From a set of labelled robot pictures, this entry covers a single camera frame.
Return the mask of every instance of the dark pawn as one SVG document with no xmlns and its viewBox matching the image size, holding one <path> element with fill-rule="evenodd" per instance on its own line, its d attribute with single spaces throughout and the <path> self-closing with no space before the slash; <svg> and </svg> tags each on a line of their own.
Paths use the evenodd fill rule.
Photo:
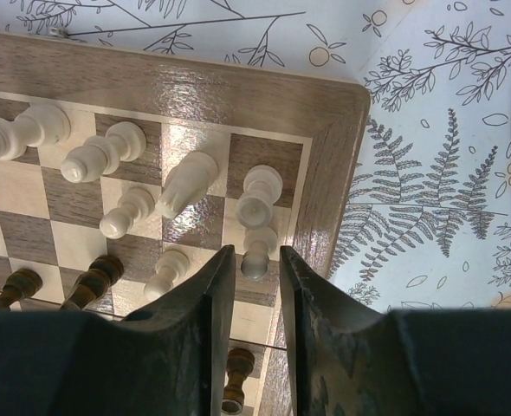
<svg viewBox="0 0 511 416">
<path fill-rule="evenodd" d="M 254 371 L 256 358 L 250 351 L 241 348 L 231 349 L 227 357 L 229 383 L 224 388 L 221 410 L 225 414 L 240 414 L 244 409 L 242 384 Z"/>
<path fill-rule="evenodd" d="M 123 263 L 117 257 L 99 256 L 90 264 L 88 271 L 78 276 L 61 309 L 84 309 L 89 303 L 103 297 L 109 287 L 119 281 L 124 271 Z"/>
<path fill-rule="evenodd" d="M 42 279 L 32 270 L 19 269 L 12 273 L 0 293 L 0 310 L 10 310 L 14 302 L 28 299 L 42 288 Z"/>
</svg>

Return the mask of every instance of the table surface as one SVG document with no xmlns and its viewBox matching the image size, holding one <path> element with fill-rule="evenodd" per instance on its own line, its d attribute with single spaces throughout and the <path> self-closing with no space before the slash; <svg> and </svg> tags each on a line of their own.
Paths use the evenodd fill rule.
<svg viewBox="0 0 511 416">
<path fill-rule="evenodd" d="M 52 24 L 96 44 L 365 83 L 332 282 L 379 311 L 511 303 L 511 0 L 0 1 L 0 30 Z"/>
</svg>

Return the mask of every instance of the white chess piece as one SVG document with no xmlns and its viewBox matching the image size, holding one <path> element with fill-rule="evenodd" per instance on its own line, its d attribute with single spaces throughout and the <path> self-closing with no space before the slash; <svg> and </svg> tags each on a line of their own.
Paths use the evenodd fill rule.
<svg viewBox="0 0 511 416">
<path fill-rule="evenodd" d="M 269 227 L 250 230 L 244 238 L 246 250 L 240 270 L 251 280 L 261 280 L 267 273 L 269 255 L 275 252 L 278 244 L 276 232 Z"/>
<path fill-rule="evenodd" d="M 155 201 L 150 192 L 142 188 L 131 188 L 119 198 L 117 207 L 101 219 L 101 233 L 107 238 L 121 238 L 135 224 L 148 218 L 154 208 Z"/>
<path fill-rule="evenodd" d="M 68 139 L 70 134 L 71 125 L 60 108 L 30 106 L 13 121 L 0 118 L 0 160 L 18 158 L 27 146 L 54 145 Z"/>
<path fill-rule="evenodd" d="M 155 275 L 144 287 L 144 295 L 150 302 L 159 299 L 172 289 L 173 282 L 184 277 L 190 268 L 190 260 L 180 251 L 167 250 L 155 264 Z"/>
<path fill-rule="evenodd" d="M 267 226 L 273 219 L 273 204 L 282 194 L 281 175 L 271 166 L 252 167 L 244 178 L 244 193 L 236 205 L 236 217 L 249 230 Z"/>
<path fill-rule="evenodd" d="M 187 205 L 201 201 L 219 174 L 216 161 L 207 153 L 190 152 L 171 169 L 156 211 L 174 219 Z"/>
<path fill-rule="evenodd" d="M 71 150 L 61 163 L 61 174 L 69 182 L 92 182 L 113 173 L 120 162 L 136 160 L 146 149 L 140 127 L 122 121 L 107 129 L 106 136 L 92 136 Z"/>
</svg>

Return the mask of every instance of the wooden frame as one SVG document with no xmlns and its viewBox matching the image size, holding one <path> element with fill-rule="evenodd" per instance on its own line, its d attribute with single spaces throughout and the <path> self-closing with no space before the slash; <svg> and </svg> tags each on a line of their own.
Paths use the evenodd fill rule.
<svg viewBox="0 0 511 416">
<path fill-rule="evenodd" d="M 370 106 L 362 86 L 0 32 L 0 91 L 313 138 L 293 246 L 327 275 Z"/>
</svg>

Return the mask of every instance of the pawn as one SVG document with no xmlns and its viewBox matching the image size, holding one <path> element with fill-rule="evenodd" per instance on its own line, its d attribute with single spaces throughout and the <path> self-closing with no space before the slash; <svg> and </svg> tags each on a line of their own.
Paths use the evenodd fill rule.
<svg viewBox="0 0 511 416">
<path fill-rule="evenodd" d="M 254 371 L 255 356 L 247 349 L 235 348 L 227 355 L 229 381 L 223 390 L 221 411 L 224 414 L 240 414 L 244 410 L 244 381 Z"/>
<path fill-rule="evenodd" d="M 0 310 L 10 310 L 11 304 L 28 299 L 42 288 L 42 279 L 32 270 L 19 269 L 12 273 L 0 293 Z"/>
<path fill-rule="evenodd" d="M 109 127 L 105 137 L 92 136 L 84 145 L 71 150 L 61 163 L 61 174 L 75 184 L 92 182 L 101 175 L 115 172 L 121 161 L 139 158 L 146 144 L 140 127 L 122 121 Z"/>
<path fill-rule="evenodd" d="M 204 198 L 218 174 L 217 163 L 209 154 L 188 153 L 167 175 L 165 190 L 156 204 L 157 212 L 174 219 L 187 205 Z"/>
<path fill-rule="evenodd" d="M 88 271 L 78 276 L 61 309 L 83 310 L 89 303 L 102 298 L 124 272 L 123 263 L 117 257 L 99 256 L 90 264 Z"/>
<path fill-rule="evenodd" d="M 60 108 L 30 106 L 14 121 L 0 118 L 0 160 L 22 156 L 27 146 L 54 145 L 68 139 L 70 134 L 71 125 Z"/>
<path fill-rule="evenodd" d="M 111 239 L 121 238 L 135 224 L 152 214 L 155 201 L 150 192 L 142 188 L 131 188 L 125 192 L 113 208 L 100 221 L 101 233 Z"/>
<path fill-rule="evenodd" d="M 276 250 L 278 237 L 269 227 L 250 230 L 244 238 L 246 250 L 240 270 L 248 279 L 261 280 L 267 273 L 269 255 Z"/>
<path fill-rule="evenodd" d="M 236 205 L 236 217 L 249 230 L 267 226 L 273 219 L 273 204 L 282 194 L 281 175 L 271 166 L 252 167 L 244 178 L 244 193 Z"/>
<path fill-rule="evenodd" d="M 180 251 L 167 250 L 155 264 L 155 275 L 144 287 L 144 295 L 153 302 L 172 289 L 173 282 L 184 277 L 190 260 Z"/>
</svg>

